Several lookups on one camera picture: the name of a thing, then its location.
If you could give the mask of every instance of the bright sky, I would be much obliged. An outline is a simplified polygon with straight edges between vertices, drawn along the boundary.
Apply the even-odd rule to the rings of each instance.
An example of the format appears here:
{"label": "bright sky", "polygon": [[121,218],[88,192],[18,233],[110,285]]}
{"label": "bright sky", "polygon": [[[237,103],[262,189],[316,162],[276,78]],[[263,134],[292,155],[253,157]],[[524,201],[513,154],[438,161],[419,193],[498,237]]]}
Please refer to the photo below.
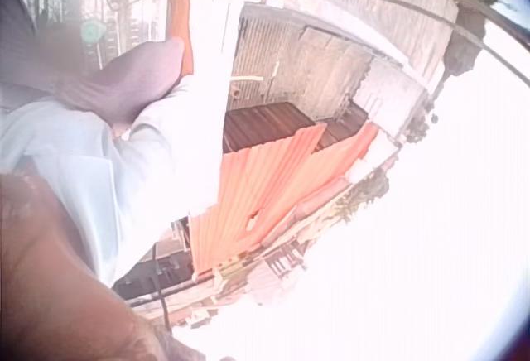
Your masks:
{"label": "bright sky", "polygon": [[[520,46],[493,26],[486,41],[530,77]],[[494,358],[530,308],[530,89],[483,52],[436,114],[388,194],[324,236],[281,305],[242,302],[177,337],[209,360]]]}

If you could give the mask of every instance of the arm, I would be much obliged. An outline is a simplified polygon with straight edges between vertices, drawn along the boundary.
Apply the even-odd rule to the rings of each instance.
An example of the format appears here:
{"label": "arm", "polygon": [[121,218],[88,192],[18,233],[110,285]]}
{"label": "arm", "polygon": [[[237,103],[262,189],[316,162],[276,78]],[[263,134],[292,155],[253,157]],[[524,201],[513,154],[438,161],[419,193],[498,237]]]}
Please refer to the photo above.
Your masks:
{"label": "arm", "polygon": [[193,50],[190,37],[190,0],[169,0],[171,6],[170,36],[181,38],[184,43],[181,77],[192,75]]}

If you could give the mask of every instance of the sleeve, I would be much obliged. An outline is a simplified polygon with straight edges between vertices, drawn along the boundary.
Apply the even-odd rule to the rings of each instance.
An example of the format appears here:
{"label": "sleeve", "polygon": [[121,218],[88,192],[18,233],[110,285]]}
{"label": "sleeve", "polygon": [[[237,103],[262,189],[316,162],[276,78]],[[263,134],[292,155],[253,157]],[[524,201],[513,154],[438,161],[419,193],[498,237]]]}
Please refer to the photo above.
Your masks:
{"label": "sleeve", "polygon": [[111,148],[120,220],[120,258],[134,264],[172,221],[217,201],[222,128],[209,119],[224,109],[194,92],[193,76],[138,117],[127,141]]}

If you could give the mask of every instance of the brown corrugated roof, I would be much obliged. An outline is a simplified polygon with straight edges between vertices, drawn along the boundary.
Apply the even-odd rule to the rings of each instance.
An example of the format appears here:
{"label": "brown corrugated roof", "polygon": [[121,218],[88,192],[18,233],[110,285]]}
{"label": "brown corrugated roof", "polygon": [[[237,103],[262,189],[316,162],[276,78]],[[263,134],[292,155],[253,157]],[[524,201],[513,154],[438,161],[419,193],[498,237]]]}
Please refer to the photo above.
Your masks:
{"label": "brown corrugated roof", "polygon": [[378,132],[367,123],[354,137],[313,151],[325,124],[294,136],[224,154],[219,203],[190,219],[195,271],[205,272],[258,245],[304,197],[342,176]]}

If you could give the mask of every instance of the corrugated metal sheet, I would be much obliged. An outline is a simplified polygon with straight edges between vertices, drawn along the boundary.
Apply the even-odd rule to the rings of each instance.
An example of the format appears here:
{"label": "corrugated metal sheet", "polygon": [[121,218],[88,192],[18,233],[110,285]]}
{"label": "corrugated metal sheet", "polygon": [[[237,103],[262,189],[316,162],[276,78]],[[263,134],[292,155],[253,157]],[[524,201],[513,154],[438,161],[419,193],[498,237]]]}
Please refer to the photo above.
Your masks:
{"label": "corrugated metal sheet", "polygon": [[351,183],[344,177],[331,181],[328,185],[319,189],[315,194],[306,197],[297,204],[280,224],[274,226],[262,245],[265,248],[277,247],[293,238],[297,230],[306,224],[306,220],[333,200],[337,195],[344,193],[351,187]]}
{"label": "corrugated metal sheet", "polygon": [[327,127],[320,140],[320,146],[326,148],[345,140],[347,137],[356,135],[367,119],[368,114],[355,103],[352,103],[340,118],[322,120],[323,123],[327,123]]}
{"label": "corrugated metal sheet", "polygon": [[323,124],[303,128],[292,137],[224,154],[219,203],[190,219],[197,272],[247,250],[267,235],[266,227],[251,228],[249,223],[311,154],[324,130]]}
{"label": "corrugated metal sheet", "polygon": [[369,114],[372,121],[397,138],[423,93],[424,88],[414,79],[374,60],[353,101]]}
{"label": "corrugated metal sheet", "polygon": [[233,80],[228,109],[288,101],[311,119],[340,115],[372,56],[326,26],[299,12],[245,5],[232,75],[263,80]]}
{"label": "corrugated metal sheet", "polygon": [[[451,29],[420,13],[380,0],[328,0],[358,17],[390,40],[425,80],[441,61]],[[454,22],[458,8],[451,0],[403,0]]]}
{"label": "corrugated metal sheet", "polygon": [[315,123],[291,103],[228,111],[224,119],[223,151],[238,152],[292,136],[298,129],[313,125]]}
{"label": "corrugated metal sheet", "polygon": [[366,155],[358,159],[347,175],[351,183],[359,183],[362,179],[375,171],[391,156],[397,156],[398,147],[393,144],[384,132],[380,132],[370,144]]}
{"label": "corrugated metal sheet", "polygon": [[312,153],[324,130],[324,124],[303,128],[224,155],[219,203],[190,220],[197,272],[258,245],[296,203],[342,176],[378,133],[367,123],[356,136]]}
{"label": "corrugated metal sheet", "polygon": [[273,205],[258,216],[256,225],[272,229],[297,202],[346,173],[368,150],[377,134],[378,127],[373,123],[366,123],[357,135],[306,158],[300,169],[292,175],[288,185],[275,194]]}

